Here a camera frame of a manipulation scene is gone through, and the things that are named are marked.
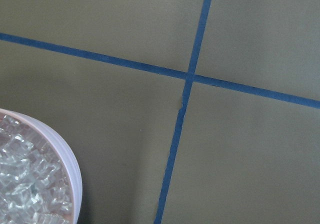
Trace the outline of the pink bowl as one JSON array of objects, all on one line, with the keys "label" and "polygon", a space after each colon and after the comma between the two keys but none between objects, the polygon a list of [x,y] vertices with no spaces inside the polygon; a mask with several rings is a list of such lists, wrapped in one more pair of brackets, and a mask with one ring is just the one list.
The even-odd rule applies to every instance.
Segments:
[{"label": "pink bowl", "polygon": [[33,117],[6,109],[1,109],[0,112],[18,119],[28,126],[32,127],[50,143],[52,149],[60,158],[69,180],[72,195],[71,222],[73,224],[76,224],[79,220],[82,205],[83,182],[78,161],[68,143],[50,126]]}]

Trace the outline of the pile of clear ice cubes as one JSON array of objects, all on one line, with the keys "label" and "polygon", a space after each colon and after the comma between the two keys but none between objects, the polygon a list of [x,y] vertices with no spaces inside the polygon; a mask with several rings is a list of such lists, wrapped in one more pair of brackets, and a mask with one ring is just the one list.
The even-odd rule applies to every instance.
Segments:
[{"label": "pile of clear ice cubes", "polygon": [[71,224],[65,167],[48,140],[21,120],[0,115],[0,222]]}]

